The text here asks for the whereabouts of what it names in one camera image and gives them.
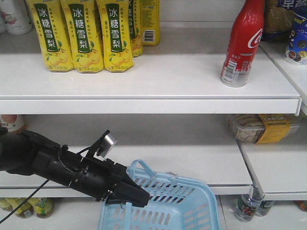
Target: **store shelf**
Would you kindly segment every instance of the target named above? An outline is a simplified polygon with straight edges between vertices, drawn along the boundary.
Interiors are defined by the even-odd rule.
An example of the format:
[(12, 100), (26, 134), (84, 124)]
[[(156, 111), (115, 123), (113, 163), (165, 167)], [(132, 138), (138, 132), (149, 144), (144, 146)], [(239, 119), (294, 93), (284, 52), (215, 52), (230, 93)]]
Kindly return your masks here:
[(276, 144), (239, 143), (252, 178), (266, 200), (307, 200), (307, 122)]
[(299, 93), (260, 49), (245, 87), (221, 83), (230, 23), (162, 26), (161, 44), (145, 47), (135, 66), (118, 74), (51, 73), (44, 67), (35, 31), (0, 34), (1, 112), (294, 114), (299, 110)]
[(284, 59), (286, 42), (261, 42), (260, 47), (290, 81), (302, 98), (302, 111), (307, 114), (307, 68), (290, 64)]
[(238, 196), (220, 196), (227, 230), (305, 230), (307, 215), (293, 201), (276, 201), (264, 217), (255, 216), (250, 222), (243, 223), (234, 216)]
[[(118, 144), (108, 158), (129, 166), (145, 160), (154, 171), (207, 183), (216, 195), (248, 193), (252, 181), (225, 115), (27, 115), (28, 129), (68, 144), (73, 152), (109, 129)], [(44, 179), (1, 172), (0, 197), (27, 196)], [(80, 196), (49, 183), (43, 196)]]

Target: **plastic basket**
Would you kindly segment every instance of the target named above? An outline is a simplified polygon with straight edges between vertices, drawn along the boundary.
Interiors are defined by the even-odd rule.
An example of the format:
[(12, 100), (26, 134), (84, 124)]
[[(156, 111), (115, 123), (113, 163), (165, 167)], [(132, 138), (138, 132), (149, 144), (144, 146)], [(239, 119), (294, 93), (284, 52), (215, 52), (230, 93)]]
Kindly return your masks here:
[(98, 230), (220, 230), (216, 198), (205, 183), (154, 172), (142, 160), (127, 173), (150, 194), (148, 205), (103, 203)]

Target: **cable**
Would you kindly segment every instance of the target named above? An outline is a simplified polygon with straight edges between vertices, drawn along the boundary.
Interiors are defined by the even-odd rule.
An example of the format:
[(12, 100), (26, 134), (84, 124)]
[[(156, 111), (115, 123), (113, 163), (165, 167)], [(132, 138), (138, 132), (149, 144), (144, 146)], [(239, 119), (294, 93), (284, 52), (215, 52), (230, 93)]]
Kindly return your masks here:
[(25, 199), (20, 205), (18, 205), (12, 212), (10, 212), (5, 218), (0, 220), (0, 224), (2, 224), (5, 220), (7, 220), (11, 215), (13, 215), (22, 205), (24, 205), (31, 197), (35, 195), (42, 187), (44, 187), (45, 184), (48, 183), (49, 180), (46, 180), (43, 182), (34, 192), (31, 193), (30, 196), (28, 196), (27, 199)]

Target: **black robotic arm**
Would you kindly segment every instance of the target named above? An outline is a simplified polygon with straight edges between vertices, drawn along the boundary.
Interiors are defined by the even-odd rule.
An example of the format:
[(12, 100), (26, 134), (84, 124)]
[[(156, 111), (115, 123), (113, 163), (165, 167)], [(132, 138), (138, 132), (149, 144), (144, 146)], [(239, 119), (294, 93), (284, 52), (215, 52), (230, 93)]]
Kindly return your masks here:
[(36, 174), (81, 193), (96, 201), (131, 202), (137, 207), (148, 204), (149, 194), (135, 184), (126, 173), (126, 166), (110, 159), (101, 161), (115, 143), (107, 131), (88, 150), (86, 156), (73, 153), (67, 145), (28, 130), (20, 134), (0, 128), (0, 171), (20, 175)]

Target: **red beverage bottle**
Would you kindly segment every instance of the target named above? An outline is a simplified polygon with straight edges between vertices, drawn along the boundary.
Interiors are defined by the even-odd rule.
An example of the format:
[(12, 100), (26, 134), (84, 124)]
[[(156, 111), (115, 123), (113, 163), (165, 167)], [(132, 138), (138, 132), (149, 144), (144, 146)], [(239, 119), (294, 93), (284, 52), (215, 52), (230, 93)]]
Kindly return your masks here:
[(246, 0), (232, 27), (221, 80), (232, 87), (247, 83), (264, 27), (265, 0)]

